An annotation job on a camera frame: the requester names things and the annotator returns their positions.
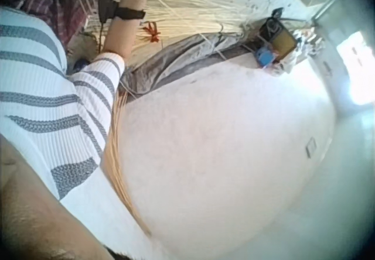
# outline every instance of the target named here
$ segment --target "person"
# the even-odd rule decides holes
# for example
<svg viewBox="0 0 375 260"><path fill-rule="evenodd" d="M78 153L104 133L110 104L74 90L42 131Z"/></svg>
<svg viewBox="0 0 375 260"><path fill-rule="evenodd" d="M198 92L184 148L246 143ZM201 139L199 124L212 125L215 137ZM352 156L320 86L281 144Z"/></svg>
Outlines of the person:
<svg viewBox="0 0 375 260"><path fill-rule="evenodd" d="M120 0L120 7L136 11L145 4ZM139 23L115 17L102 53L67 76L52 29L0 6L1 251L15 259L117 257L59 200L100 164Z"/></svg>

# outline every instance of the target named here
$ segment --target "plaid fabric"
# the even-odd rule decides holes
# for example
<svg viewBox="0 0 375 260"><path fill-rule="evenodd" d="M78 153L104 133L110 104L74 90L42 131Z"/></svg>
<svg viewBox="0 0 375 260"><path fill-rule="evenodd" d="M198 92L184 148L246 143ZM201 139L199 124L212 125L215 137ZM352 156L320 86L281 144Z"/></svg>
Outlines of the plaid fabric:
<svg viewBox="0 0 375 260"><path fill-rule="evenodd" d="M21 10L45 21L60 39L64 48L67 47L71 37L83 27L86 20L79 0L70 0L70 5L64 5L61 0L25 0ZM88 0L91 7L94 2ZM85 10L90 7L86 0L82 0Z"/></svg>

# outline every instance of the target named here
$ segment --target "forearm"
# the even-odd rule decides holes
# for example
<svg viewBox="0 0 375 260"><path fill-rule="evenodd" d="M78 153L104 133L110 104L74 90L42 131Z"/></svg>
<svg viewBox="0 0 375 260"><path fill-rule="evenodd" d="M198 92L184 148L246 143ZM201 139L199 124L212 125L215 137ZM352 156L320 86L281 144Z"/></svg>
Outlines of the forearm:
<svg viewBox="0 0 375 260"><path fill-rule="evenodd" d="M120 0L120 7L143 10L146 0ZM130 57L140 20L122 20L115 17L105 38L103 51L117 53L122 58Z"/></svg>

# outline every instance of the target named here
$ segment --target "white and gray striped shirt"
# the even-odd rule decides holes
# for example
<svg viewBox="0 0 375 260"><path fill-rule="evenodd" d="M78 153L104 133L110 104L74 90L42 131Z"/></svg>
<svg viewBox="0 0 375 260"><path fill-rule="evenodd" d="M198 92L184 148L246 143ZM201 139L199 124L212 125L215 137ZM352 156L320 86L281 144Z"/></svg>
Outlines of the white and gray striped shirt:
<svg viewBox="0 0 375 260"><path fill-rule="evenodd" d="M0 8L0 133L58 199L98 167L123 59L100 54L66 76L65 52L42 20Z"/></svg>

